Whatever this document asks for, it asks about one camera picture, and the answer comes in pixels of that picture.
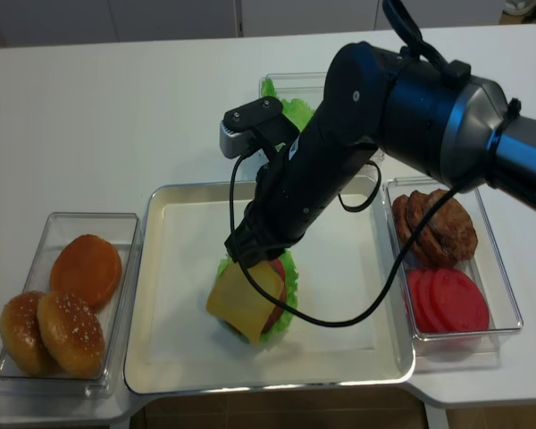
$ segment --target white cabinet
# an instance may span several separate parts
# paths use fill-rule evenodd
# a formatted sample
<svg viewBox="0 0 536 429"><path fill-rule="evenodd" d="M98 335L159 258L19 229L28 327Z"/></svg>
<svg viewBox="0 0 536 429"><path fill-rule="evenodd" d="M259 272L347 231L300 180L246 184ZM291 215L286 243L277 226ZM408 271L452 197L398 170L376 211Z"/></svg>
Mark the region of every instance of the white cabinet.
<svg viewBox="0 0 536 429"><path fill-rule="evenodd" d="M106 0L0 0L8 46L116 42Z"/></svg>
<svg viewBox="0 0 536 429"><path fill-rule="evenodd" d="M234 0L110 0L120 41L237 36Z"/></svg>
<svg viewBox="0 0 536 429"><path fill-rule="evenodd" d="M241 0L247 36L366 31L378 0Z"/></svg>
<svg viewBox="0 0 536 429"><path fill-rule="evenodd" d="M391 26L379 2L375 29ZM466 27L498 24L504 0L403 0L421 28Z"/></svg>

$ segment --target robotic arm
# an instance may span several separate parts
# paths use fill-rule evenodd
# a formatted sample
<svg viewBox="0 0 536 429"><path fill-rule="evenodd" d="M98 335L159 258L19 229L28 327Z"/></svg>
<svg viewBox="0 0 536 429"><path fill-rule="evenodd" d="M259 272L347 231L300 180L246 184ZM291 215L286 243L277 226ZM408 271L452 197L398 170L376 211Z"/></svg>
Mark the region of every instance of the robotic arm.
<svg viewBox="0 0 536 429"><path fill-rule="evenodd" d="M341 48L301 133L275 98L225 114L222 152L240 156L233 179L254 151L262 148L269 160L244 220L225 242L241 266L274 259L301 240L378 147L449 186L447 199L486 182L536 209L536 121L520 116L520 103L508 103L496 82L471 75L468 64L447 63L400 0L384 0L383 9L407 46L400 53L365 42ZM277 152L281 142L287 144Z"/></svg>

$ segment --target burger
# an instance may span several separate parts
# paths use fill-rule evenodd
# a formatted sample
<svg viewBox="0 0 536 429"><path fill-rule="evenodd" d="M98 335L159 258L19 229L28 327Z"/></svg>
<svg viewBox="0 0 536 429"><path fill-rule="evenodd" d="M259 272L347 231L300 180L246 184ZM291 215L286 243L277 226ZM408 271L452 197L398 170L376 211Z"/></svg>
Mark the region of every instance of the burger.
<svg viewBox="0 0 536 429"><path fill-rule="evenodd" d="M248 269L256 283L272 297L297 307L297 271L286 250L278 259ZM225 257L206 301L206 311L223 320L240 339L259 344L284 333L293 315L260 295L240 266Z"/></svg>

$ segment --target clear plastic container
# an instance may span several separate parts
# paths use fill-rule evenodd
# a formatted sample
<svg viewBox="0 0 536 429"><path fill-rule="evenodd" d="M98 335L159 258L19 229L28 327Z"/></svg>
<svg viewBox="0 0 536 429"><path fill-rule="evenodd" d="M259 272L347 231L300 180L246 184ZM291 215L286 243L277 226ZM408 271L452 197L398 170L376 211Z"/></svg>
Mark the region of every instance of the clear plastic container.
<svg viewBox="0 0 536 429"><path fill-rule="evenodd" d="M74 379L65 373L49 377L24 374L2 349L0 354L0 394L81 396L87 399L111 395L114 379L122 373L128 326L135 296L138 265L143 245L135 214L53 213L38 244L23 292L49 291L49 276L63 248L80 235L94 234L112 243L121 257L119 287L96 315L104 332L105 361L91 379Z"/></svg>
<svg viewBox="0 0 536 429"><path fill-rule="evenodd" d="M293 98L299 98L315 110L323 100L325 76L326 73L322 72L269 74L260 79L258 94L260 97L262 96L262 84L265 80L270 79L280 99L292 100ZM384 158L385 154L378 149L371 159L381 167ZM377 180L377 172L370 165L364 166L360 174Z"/></svg>
<svg viewBox="0 0 536 429"><path fill-rule="evenodd" d="M391 204L400 195L410 195L414 190L429 194L442 185L428 178L395 179L383 184L383 205L387 212L389 238L393 249L393 258L397 256L401 245L395 231ZM415 257L407 254L398 278L402 285L409 324L414 335L414 346L418 356L432 356L440 353L480 353L497 351L503 340L509 335L520 332L523 319L518 310L514 293L508 281L507 272L502 264L498 246L494 240L489 220L482 204L478 190L455 196L473 219L473 226L478 237L478 246L474 257L460 262L456 269L468 275L478 286L490 311L490 328L478 332L421 332L416 323L406 275L420 265Z"/></svg>

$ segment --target white table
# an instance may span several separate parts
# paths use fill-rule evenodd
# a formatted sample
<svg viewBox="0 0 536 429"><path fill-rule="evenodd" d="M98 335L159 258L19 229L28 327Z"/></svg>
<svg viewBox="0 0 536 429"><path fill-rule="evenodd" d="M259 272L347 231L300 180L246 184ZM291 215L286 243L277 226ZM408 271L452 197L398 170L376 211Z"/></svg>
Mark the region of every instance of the white table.
<svg viewBox="0 0 536 429"><path fill-rule="evenodd" d="M536 26L432 29L448 58L497 80L536 118ZM346 43L398 49L390 31L0 51L0 312L26 278L53 211L135 212L167 183L227 181L218 148L223 113L257 96L271 72L326 71ZM515 51L511 46L523 46ZM388 159L386 179L414 175ZM241 179L254 177L252 166ZM500 368L414 374L430 403L536 401L536 214L482 191L525 326ZM148 399L120 383L108 400L0 397L0 423L112 422Z"/></svg>

